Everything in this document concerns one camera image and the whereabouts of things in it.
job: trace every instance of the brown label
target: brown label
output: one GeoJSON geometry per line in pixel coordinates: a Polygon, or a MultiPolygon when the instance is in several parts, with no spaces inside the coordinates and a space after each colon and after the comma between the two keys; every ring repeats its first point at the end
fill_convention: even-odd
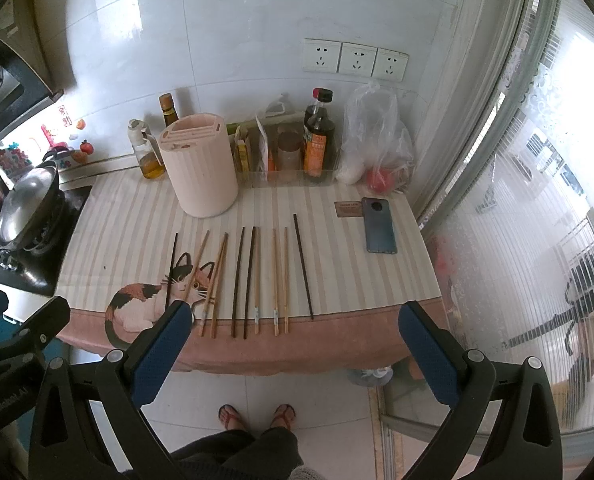
{"type": "Polygon", "coordinates": [[[348,202],[335,202],[335,210],[338,218],[352,218],[363,216],[362,203],[357,200],[348,202]]]}
{"type": "Polygon", "coordinates": [[[304,170],[310,176],[320,176],[324,167],[324,152],[326,151],[326,136],[312,134],[306,145],[304,170]]]}

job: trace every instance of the brown card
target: brown card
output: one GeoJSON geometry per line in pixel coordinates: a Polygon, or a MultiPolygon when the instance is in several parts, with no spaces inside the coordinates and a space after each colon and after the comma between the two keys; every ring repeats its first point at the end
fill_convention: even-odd
{"type": "Polygon", "coordinates": [[[352,218],[363,216],[362,203],[358,200],[349,200],[347,202],[335,202],[335,209],[338,218],[352,218]]]}

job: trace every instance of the black bottle cap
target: black bottle cap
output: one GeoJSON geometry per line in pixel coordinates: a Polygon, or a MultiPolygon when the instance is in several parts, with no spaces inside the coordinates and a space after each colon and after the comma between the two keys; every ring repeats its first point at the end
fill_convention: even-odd
{"type": "Polygon", "coordinates": [[[322,103],[330,103],[333,100],[333,91],[327,88],[320,88],[317,93],[317,100],[322,103]]]}

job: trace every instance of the black chopstick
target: black chopstick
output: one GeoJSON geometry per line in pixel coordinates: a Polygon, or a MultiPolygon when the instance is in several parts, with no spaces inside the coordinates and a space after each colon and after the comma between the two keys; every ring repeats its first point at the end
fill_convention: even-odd
{"type": "Polygon", "coordinates": [[[235,319],[237,317],[237,297],[239,296],[239,268],[241,267],[241,248],[244,245],[244,230],[241,228],[241,236],[239,237],[239,250],[237,251],[237,268],[235,269],[235,290],[232,293],[232,319],[231,319],[231,337],[235,337],[235,319]]]}
{"type": "Polygon", "coordinates": [[[250,296],[250,275],[253,269],[253,256],[255,254],[255,232],[256,227],[253,227],[253,232],[250,235],[250,254],[248,255],[248,277],[246,278],[246,303],[244,304],[244,339],[246,338],[246,325],[248,324],[248,297],[250,296]]]}
{"type": "Polygon", "coordinates": [[[168,301],[170,301],[170,287],[173,282],[173,266],[175,265],[175,249],[177,249],[177,236],[179,233],[175,233],[175,241],[173,242],[173,252],[170,255],[170,268],[168,269],[168,285],[166,285],[166,303],[164,303],[164,309],[168,308],[168,301]]]}
{"type": "Polygon", "coordinates": [[[293,214],[295,221],[295,232],[297,233],[297,246],[299,247],[299,258],[301,259],[301,272],[303,273],[303,282],[306,285],[306,298],[308,298],[308,310],[311,313],[311,319],[315,319],[312,314],[311,290],[308,288],[308,278],[306,277],[306,263],[303,260],[303,250],[301,248],[301,237],[299,236],[299,224],[297,223],[297,215],[293,214]]]}

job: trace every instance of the foot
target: foot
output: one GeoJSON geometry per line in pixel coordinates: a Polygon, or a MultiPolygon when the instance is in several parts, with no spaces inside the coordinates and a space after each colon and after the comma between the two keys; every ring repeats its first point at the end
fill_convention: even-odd
{"type": "Polygon", "coordinates": [[[241,420],[241,415],[239,412],[233,408],[230,404],[223,405],[219,412],[217,412],[219,416],[219,421],[221,425],[226,428],[226,430],[244,430],[246,431],[246,426],[244,422],[241,420]]]}
{"type": "Polygon", "coordinates": [[[270,423],[271,428],[286,428],[290,431],[293,422],[297,418],[295,409],[289,404],[281,404],[273,415],[273,421],[270,423]]]}

